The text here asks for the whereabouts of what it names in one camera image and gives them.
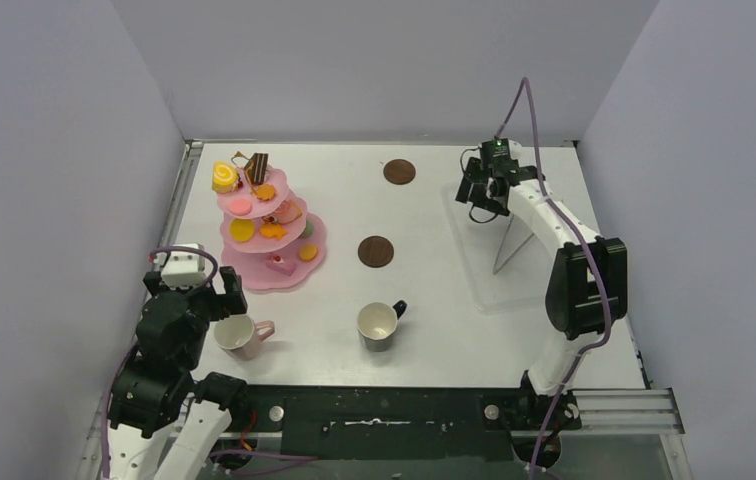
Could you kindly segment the pink green cube cake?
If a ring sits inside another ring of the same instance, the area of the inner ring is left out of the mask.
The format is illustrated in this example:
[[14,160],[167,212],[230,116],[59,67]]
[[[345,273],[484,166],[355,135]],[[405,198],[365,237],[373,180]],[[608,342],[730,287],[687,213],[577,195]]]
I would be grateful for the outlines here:
[[286,277],[292,276],[297,269],[295,263],[280,255],[269,255],[265,260],[265,266],[276,274]]

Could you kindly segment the yellow round cake slice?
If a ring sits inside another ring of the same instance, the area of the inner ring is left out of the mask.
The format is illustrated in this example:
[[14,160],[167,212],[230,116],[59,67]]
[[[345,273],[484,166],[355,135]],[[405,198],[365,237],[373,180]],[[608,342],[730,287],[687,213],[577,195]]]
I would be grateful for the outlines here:
[[248,242],[255,235],[254,221],[251,219],[233,219],[229,224],[228,232],[235,242]]

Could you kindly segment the orange flower cookie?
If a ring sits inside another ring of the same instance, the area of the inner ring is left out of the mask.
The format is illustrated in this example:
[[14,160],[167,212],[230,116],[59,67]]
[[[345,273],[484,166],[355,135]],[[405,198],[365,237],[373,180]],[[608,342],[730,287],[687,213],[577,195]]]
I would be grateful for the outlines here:
[[258,232],[263,238],[270,240],[282,240],[288,234],[288,230],[277,223],[264,224]]

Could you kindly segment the dark wooden coaster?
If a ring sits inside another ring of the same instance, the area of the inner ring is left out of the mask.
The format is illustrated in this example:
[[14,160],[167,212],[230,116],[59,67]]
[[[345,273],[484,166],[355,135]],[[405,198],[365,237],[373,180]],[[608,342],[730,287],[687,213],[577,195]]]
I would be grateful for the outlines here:
[[381,268],[393,260],[395,249],[386,237],[373,235],[360,242],[357,254],[362,264],[370,268]]
[[416,176],[415,166],[405,159],[393,159],[383,167],[384,178],[394,185],[410,183]]

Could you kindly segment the metal serving tongs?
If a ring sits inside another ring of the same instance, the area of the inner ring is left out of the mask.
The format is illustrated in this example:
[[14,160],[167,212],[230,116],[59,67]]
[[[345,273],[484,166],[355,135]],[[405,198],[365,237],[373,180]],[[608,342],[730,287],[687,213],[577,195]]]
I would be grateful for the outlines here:
[[492,273],[498,275],[534,239],[535,235],[526,222],[511,215],[497,248]]

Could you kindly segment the orange round macaron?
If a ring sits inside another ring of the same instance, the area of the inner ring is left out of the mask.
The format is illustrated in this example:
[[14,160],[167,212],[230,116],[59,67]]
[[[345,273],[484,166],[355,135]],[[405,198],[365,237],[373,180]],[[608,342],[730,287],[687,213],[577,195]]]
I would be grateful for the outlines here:
[[320,253],[320,249],[315,244],[307,244],[302,246],[298,251],[298,257],[303,262],[313,261]]

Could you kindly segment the pink round macaron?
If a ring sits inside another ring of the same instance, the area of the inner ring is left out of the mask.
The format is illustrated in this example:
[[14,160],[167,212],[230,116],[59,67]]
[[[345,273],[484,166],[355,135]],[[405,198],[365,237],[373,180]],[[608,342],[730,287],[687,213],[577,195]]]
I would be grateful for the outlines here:
[[253,204],[247,199],[234,199],[228,205],[228,212],[236,217],[246,216],[253,209]]

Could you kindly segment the orange scalloped cookie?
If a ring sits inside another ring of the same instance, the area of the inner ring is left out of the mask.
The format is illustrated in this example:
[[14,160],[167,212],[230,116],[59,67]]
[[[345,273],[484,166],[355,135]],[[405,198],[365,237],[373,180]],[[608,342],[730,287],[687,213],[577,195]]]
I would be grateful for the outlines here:
[[277,196],[276,187],[273,184],[268,183],[254,186],[252,192],[261,202],[271,201]]

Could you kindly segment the yellow swirl roll cake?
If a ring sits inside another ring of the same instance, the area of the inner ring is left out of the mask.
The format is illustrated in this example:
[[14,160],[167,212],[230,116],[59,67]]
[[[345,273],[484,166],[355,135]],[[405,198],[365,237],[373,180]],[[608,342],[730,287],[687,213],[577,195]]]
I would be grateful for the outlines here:
[[241,187],[237,168],[228,162],[215,162],[212,170],[211,188],[217,194],[229,194]]

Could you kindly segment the chocolate layered cake slice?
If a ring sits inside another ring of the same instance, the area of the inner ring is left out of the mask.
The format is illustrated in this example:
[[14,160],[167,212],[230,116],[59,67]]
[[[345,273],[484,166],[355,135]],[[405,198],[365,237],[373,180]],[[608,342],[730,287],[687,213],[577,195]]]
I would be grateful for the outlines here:
[[248,181],[253,186],[262,185],[266,182],[269,154],[257,152],[248,158],[244,172]]

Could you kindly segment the black mug white inside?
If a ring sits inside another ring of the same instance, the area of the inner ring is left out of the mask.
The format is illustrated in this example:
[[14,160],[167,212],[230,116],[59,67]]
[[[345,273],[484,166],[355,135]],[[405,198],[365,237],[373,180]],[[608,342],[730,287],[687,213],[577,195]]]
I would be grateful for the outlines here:
[[373,302],[359,311],[357,330],[368,351],[384,352],[390,349],[399,320],[407,308],[407,302],[399,300],[393,305]]

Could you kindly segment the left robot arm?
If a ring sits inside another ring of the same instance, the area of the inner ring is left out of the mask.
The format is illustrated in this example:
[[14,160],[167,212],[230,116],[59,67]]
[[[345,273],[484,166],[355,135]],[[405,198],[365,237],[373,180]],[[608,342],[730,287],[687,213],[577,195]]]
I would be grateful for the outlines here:
[[210,325],[247,311],[240,276],[231,267],[218,273],[223,292],[209,280],[172,289],[160,273],[145,275],[151,296],[102,423],[104,478],[194,479],[220,435],[250,419],[246,381],[216,372],[192,377]]

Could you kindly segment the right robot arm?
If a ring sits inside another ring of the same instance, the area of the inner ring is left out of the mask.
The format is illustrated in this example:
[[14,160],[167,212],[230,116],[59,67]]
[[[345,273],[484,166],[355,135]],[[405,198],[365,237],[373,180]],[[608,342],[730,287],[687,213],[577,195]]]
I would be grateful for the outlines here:
[[506,138],[485,141],[462,164],[455,199],[474,209],[523,222],[552,258],[544,296],[554,330],[526,371],[531,388],[516,400],[519,419],[540,427],[556,412],[583,357],[604,345],[628,307],[624,242],[605,238],[556,199],[539,164],[523,166]]

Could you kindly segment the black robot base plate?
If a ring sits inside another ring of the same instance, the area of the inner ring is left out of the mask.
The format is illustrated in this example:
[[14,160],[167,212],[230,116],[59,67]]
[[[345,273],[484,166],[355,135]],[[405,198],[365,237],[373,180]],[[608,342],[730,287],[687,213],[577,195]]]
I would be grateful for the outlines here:
[[529,459],[555,452],[582,422],[578,402],[550,401],[526,387],[426,388],[251,385],[234,425],[214,444],[228,465],[235,449],[277,441],[284,456],[318,460]]

